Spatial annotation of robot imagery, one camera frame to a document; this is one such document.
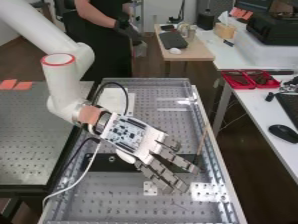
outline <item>robotic hand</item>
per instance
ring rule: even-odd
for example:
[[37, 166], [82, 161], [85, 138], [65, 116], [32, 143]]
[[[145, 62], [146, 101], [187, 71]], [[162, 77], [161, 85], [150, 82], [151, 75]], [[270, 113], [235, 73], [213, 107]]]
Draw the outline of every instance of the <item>robotic hand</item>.
[[102, 111], [89, 132], [113, 145], [119, 158], [143, 173], [163, 193], [185, 193], [187, 184], [157, 160], [161, 156], [185, 171], [197, 174], [198, 167], [175, 155], [181, 144], [170, 136], [135, 118]]

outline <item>white robotic arm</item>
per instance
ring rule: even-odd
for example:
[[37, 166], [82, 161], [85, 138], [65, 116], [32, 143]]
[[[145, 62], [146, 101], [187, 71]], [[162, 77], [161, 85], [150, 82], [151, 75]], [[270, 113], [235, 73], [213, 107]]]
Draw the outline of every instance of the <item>white robotic arm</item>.
[[48, 109], [69, 123], [87, 124], [89, 132], [111, 144], [165, 193], [187, 191], [185, 182], [155, 159], [159, 155], [183, 170], [198, 168], [175, 155], [181, 145], [142, 121], [97, 108], [81, 97], [80, 78], [94, 61], [84, 43], [74, 43], [22, 0], [0, 0], [0, 18], [48, 54], [41, 59], [49, 88]]

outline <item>red box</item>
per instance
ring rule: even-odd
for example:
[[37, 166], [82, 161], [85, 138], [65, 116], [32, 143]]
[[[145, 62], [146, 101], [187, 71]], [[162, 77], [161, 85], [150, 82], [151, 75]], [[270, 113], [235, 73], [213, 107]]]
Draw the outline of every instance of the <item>red box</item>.
[[221, 72], [221, 75], [233, 89], [255, 89], [255, 82], [243, 71], [226, 70]]
[[[255, 83], [256, 88], [259, 89], [270, 89], [270, 88], [279, 88], [280, 87], [280, 83], [272, 78], [272, 76], [262, 70], [243, 70], [246, 76], [248, 77], [248, 79], [251, 79], [251, 81]], [[254, 73], [254, 76], [258, 76], [258, 78], [263, 78], [263, 80], [267, 80], [264, 84], [258, 83], [254, 78], [251, 77]]]

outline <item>glass table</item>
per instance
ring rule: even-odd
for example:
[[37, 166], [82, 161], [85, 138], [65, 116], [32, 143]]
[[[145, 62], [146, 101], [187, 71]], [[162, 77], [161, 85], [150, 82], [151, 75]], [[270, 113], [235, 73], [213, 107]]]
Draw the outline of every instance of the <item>glass table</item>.
[[[134, 93], [133, 116], [179, 140], [178, 154], [197, 163], [199, 173], [177, 173], [190, 188], [187, 193], [169, 195], [158, 190], [147, 194], [145, 185], [151, 184], [150, 180], [137, 171], [91, 170], [72, 190], [49, 200], [40, 224], [246, 223], [199, 95], [189, 80], [103, 80], [107, 81], [118, 82]], [[197, 156], [205, 128], [206, 138]], [[87, 137], [84, 132], [73, 152]], [[80, 177], [84, 159], [94, 148], [93, 143], [85, 145], [57, 189]], [[102, 143], [97, 157], [106, 155], [114, 155], [114, 149]], [[115, 155], [114, 158], [111, 166], [117, 166]]]

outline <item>tabletop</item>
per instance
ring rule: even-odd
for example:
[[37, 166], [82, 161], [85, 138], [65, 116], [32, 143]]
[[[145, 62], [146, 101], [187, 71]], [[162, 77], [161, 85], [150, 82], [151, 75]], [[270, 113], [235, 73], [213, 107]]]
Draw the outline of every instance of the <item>tabletop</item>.
[[[246, 24], [238, 22], [234, 18], [229, 19], [230, 24], [236, 27], [236, 30], [246, 30]], [[205, 46], [215, 56], [214, 65], [218, 70], [230, 69], [263, 69], [263, 70], [288, 70], [288, 67], [275, 66], [256, 66], [239, 52], [235, 47], [230, 47], [223, 43], [223, 39], [219, 38], [213, 30], [205, 31], [197, 29], [197, 37], [203, 42]]]
[[[294, 76], [274, 76], [278, 81], [288, 81]], [[298, 146], [275, 137], [268, 132], [268, 127], [275, 124], [282, 124], [295, 129], [295, 126], [274, 98], [271, 102], [264, 101], [268, 92], [278, 92], [278, 89], [254, 89], [254, 90], [234, 90], [236, 96], [250, 118], [252, 119], [266, 141], [268, 142], [278, 158], [280, 159], [288, 173], [298, 183]]]
[[[165, 130], [181, 141], [179, 153], [191, 157], [198, 150], [199, 136], [207, 124], [195, 87], [187, 79], [105, 79], [117, 81], [135, 94], [134, 117]], [[84, 133], [77, 142], [89, 137]], [[70, 183], [81, 175], [80, 167], [93, 143], [82, 147], [65, 176]], [[114, 153], [114, 148], [102, 143], [98, 157]], [[207, 129], [201, 158], [199, 175], [178, 173], [190, 182], [190, 191], [171, 195], [158, 192], [145, 194], [143, 184], [149, 181], [138, 172], [87, 172], [74, 189], [53, 198], [44, 210], [40, 224], [57, 223], [242, 223], [243, 212], [225, 167], [211, 129]]]
[[155, 36], [161, 48], [162, 58], [165, 61], [213, 61], [214, 55], [206, 48], [205, 44], [198, 38], [194, 38], [186, 49], [181, 49], [182, 54], [170, 54], [165, 49], [159, 39], [161, 27], [159, 24], [154, 25]]
[[[91, 83], [82, 83], [87, 95]], [[25, 91], [0, 91], [0, 186], [9, 189], [45, 186], [73, 125], [46, 108], [45, 82]]]

